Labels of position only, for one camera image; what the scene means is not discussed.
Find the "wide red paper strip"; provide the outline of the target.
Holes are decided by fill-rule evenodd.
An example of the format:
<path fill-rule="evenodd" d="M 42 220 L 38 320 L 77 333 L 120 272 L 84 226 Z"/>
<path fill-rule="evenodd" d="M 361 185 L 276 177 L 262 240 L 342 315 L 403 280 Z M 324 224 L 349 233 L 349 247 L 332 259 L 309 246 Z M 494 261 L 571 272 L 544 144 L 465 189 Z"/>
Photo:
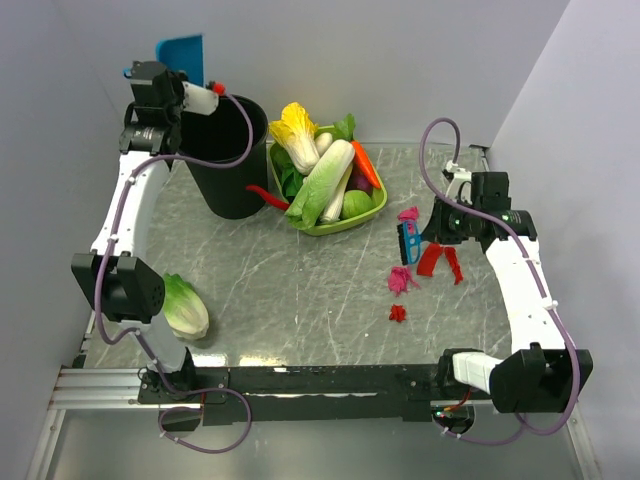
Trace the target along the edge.
<path fill-rule="evenodd" d="M 444 247 L 438 243 L 430 243 L 423 252 L 416 273 L 420 276 L 432 277 L 437 262 L 444 252 Z"/>

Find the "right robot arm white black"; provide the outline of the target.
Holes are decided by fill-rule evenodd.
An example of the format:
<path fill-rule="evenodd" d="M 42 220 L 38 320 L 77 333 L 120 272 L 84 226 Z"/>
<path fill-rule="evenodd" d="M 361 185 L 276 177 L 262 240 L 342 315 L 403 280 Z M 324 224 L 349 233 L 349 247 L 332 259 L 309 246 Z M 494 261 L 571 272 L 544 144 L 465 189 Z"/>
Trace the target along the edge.
<path fill-rule="evenodd" d="M 560 327 L 539 256 L 530 213 L 515 210 L 505 172 L 470 172 L 449 164 L 449 185 L 437 195 L 422 240 L 480 244 L 497 278 L 511 332 L 503 360 L 475 350 L 445 352 L 438 390 L 459 398 L 470 387 L 491 397 L 501 413 L 560 413 L 570 408 L 593 370 L 591 354 Z"/>

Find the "small red paper scrap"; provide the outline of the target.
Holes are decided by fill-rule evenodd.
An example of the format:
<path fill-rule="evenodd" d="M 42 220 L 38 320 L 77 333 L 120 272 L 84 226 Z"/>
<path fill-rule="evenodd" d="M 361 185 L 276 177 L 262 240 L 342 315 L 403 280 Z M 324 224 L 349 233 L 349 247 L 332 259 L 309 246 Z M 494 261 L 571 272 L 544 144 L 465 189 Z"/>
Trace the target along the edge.
<path fill-rule="evenodd" d="M 397 323 L 402 323 L 407 318 L 407 311 L 403 305 L 394 304 L 391 306 L 389 319 Z"/>

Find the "blue hand brush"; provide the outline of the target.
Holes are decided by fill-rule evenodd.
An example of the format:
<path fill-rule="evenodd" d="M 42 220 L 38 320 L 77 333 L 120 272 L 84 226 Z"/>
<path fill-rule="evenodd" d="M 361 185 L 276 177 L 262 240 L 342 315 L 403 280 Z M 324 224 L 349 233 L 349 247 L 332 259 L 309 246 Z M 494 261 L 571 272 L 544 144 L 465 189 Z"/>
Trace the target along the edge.
<path fill-rule="evenodd" d="M 415 220 L 403 220 L 397 225 L 401 262 L 415 265 L 422 255 L 422 237 Z"/>

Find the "blue dustpan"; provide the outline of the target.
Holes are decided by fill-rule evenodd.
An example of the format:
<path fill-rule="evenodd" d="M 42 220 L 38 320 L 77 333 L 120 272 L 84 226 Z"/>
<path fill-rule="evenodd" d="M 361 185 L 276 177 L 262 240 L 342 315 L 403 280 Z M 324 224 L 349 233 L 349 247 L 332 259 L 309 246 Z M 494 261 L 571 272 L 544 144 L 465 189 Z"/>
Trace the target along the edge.
<path fill-rule="evenodd" d="M 160 40 L 155 47 L 155 59 L 134 61 L 123 70 L 123 76 L 137 92 L 149 88 L 159 94 L 177 92 L 178 84 L 205 87 L 204 47 L 201 35 Z"/>

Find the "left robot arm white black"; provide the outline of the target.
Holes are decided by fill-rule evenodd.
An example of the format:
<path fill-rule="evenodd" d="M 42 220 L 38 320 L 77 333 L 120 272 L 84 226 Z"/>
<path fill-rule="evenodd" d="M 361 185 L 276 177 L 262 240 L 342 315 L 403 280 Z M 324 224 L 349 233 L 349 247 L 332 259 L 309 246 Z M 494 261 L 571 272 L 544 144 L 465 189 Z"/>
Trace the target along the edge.
<path fill-rule="evenodd" d="M 89 252 L 72 258 L 72 273 L 107 345 L 131 336 L 148 357 L 148 378 L 176 402 L 198 387 L 191 354 L 162 312 L 163 278 L 145 261 L 159 193 L 181 142 L 185 87 L 158 61 L 136 61 L 127 78 L 133 100 L 119 138 L 119 171 L 104 224 Z"/>

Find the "pink paper scrap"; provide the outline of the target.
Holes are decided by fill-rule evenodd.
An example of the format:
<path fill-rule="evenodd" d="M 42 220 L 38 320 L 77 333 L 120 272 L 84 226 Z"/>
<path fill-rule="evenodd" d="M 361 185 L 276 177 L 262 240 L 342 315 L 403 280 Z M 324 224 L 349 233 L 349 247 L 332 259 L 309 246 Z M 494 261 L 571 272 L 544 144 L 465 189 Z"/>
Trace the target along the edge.
<path fill-rule="evenodd" d="M 416 222 L 419 219 L 419 209 L 416 206 L 409 207 L 403 211 L 401 211 L 397 215 L 397 219 L 399 222 Z"/>
<path fill-rule="evenodd" d="M 409 291 L 409 287 L 420 287 L 420 285 L 413 279 L 411 270 L 408 266 L 393 267 L 387 279 L 387 286 L 395 296 L 407 293 Z"/>

